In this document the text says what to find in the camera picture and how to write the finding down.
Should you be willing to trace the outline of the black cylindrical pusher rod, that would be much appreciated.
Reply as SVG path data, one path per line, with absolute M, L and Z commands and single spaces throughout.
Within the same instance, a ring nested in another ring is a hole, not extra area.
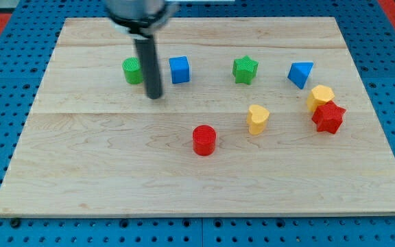
M 159 99 L 163 96 L 163 83 L 155 39 L 153 36 L 146 39 L 135 39 L 134 45 L 139 57 L 146 95 L 150 99 Z

